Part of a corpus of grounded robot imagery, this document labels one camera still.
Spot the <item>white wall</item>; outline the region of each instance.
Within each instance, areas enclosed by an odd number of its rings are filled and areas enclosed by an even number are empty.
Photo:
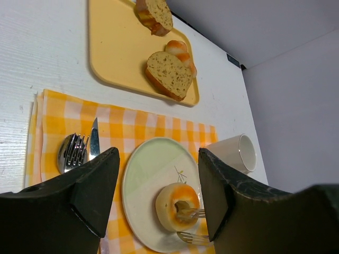
[[[247,68],[339,28],[338,0],[167,0]]]
[[[243,74],[269,184],[339,183],[339,30]]]

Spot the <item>folded napkin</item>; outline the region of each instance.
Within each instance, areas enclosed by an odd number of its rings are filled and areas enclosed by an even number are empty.
[[[123,212],[121,183],[131,153],[144,141],[168,137],[181,143],[198,162],[198,150],[217,141],[214,126],[128,108],[84,101],[66,94],[44,90],[33,105],[26,162],[25,186],[59,175],[58,149],[67,135],[89,135],[98,118],[100,151],[117,147],[120,169],[107,234],[110,253],[155,253],[134,236]],[[207,234],[202,221],[198,233]],[[213,247],[189,245],[178,253],[214,253]]]

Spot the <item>knife blade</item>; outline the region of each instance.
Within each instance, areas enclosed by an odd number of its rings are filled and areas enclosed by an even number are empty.
[[[93,122],[92,130],[91,130],[89,159],[92,160],[99,154],[100,154],[99,129],[97,126],[97,118],[96,118]]]
[[[92,160],[99,154],[100,154],[99,127],[97,125],[97,118],[96,118],[93,122],[92,129],[91,129],[89,159]],[[101,254],[110,253],[107,231],[106,231],[105,237],[100,239],[100,253]]]

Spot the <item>food on plate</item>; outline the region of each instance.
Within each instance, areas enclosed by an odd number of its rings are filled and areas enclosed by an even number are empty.
[[[162,226],[177,232],[193,227],[197,218],[180,219],[177,213],[182,209],[199,208],[199,199],[194,189],[182,183],[167,185],[155,201],[155,209]]]
[[[178,57],[180,61],[191,70],[193,78],[197,76],[197,69],[193,63],[192,57],[188,53],[185,42],[176,40],[169,41],[165,47],[165,51]]]
[[[151,34],[164,36],[173,28],[166,0],[137,0],[136,8],[141,23],[151,30]]]
[[[192,73],[178,57],[167,52],[155,52],[147,60],[146,77],[162,93],[182,101],[192,83]]]

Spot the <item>sliced bread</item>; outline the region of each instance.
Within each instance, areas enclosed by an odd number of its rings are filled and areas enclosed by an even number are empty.
[[[137,0],[136,8],[141,23],[151,30],[151,34],[164,36],[173,28],[166,0]]]
[[[197,69],[194,65],[192,57],[188,53],[185,42],[175,40],[169,41],[165,47],[165,51],[175,55],[185,64],[186,67],[189,67],[191,69],[193,78],[197,76]]]
[[[178,57],[167,52],[155,52],[148,60],[146,77],[162,93],[182,101],[192,83],[192,73]]]

